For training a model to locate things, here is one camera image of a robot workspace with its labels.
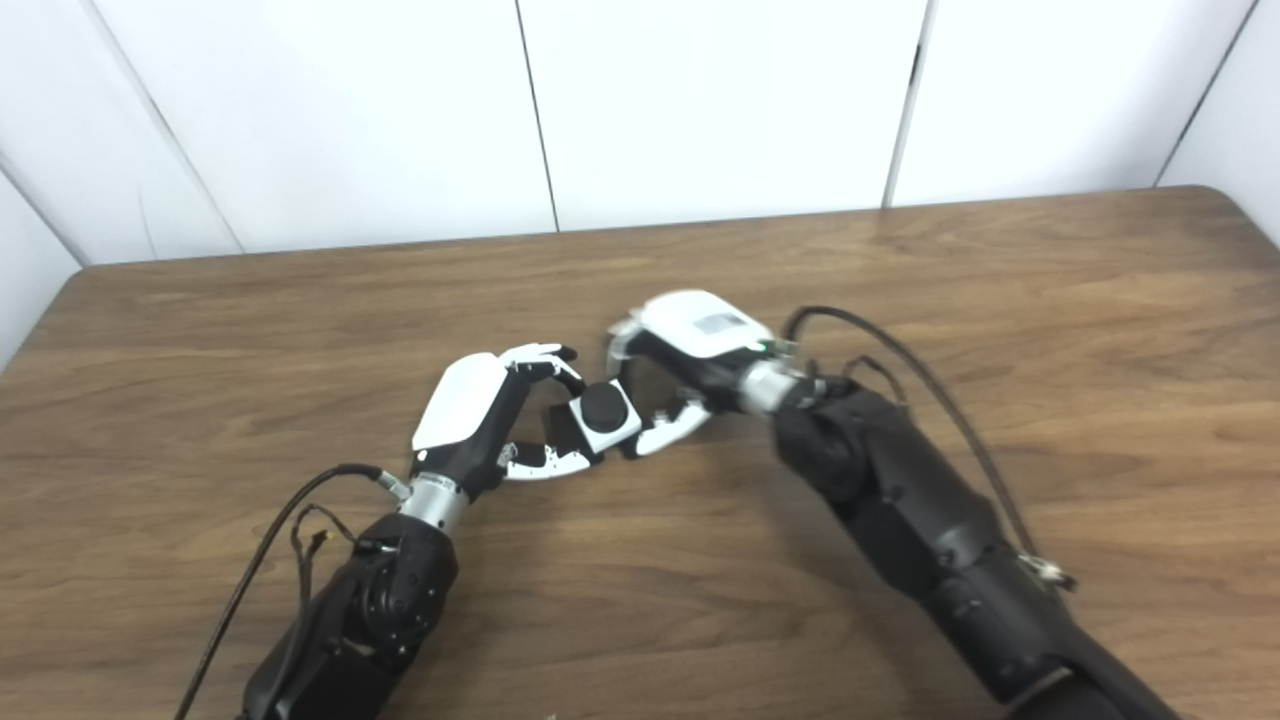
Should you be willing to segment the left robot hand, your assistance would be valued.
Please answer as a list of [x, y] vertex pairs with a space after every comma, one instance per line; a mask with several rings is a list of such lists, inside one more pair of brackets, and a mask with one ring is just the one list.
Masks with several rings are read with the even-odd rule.
[[411, 438], [412, 475], [444, 477], [474, 502], [504, 480], [545, 480], [603, 461], [570, 423], [570, 406], [550, 407], [541, 443], [512, 439], [534, 384], [556, 380], [571, 398], [588, 388], [570, 365], [573, 348], [530, 343], [503, 354], [471, 354], [444, 372]]

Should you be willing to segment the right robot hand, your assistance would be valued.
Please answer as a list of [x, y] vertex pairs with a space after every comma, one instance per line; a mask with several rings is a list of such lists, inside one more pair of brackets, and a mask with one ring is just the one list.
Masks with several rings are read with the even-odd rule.
[[682, 404], [643, 421], [640, 432], [622, 442], [630, 459], [685, 439], [716, 415], [768, 416], [800, 382], [765, 325], [704, 290], [650, 299], [609, 329], [605, 374], [621, 382], [631, 401], [639, 392], [630, 386], [628, 369], [639, 359], [677, 380]]

